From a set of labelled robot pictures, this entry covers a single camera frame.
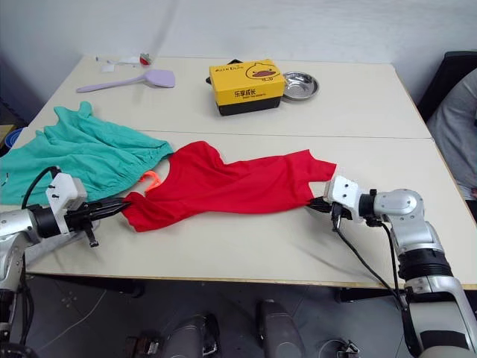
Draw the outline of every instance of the stainless steel bowl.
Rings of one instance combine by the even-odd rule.
[[[286,72],[283,77],[286,80],[283,97],[293,101],[311,98],[320,88],[315,78],[305,72]]]

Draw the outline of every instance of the red tank top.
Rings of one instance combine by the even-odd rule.
[[[225,164],[206,142],[193,142],[169,158],[165,181],[146,196],[132,192],[123,211],[137,231],[168,226],[206,211],[274,213],[307,205],[310,181],[330,180],[336,164],[308,150]]]

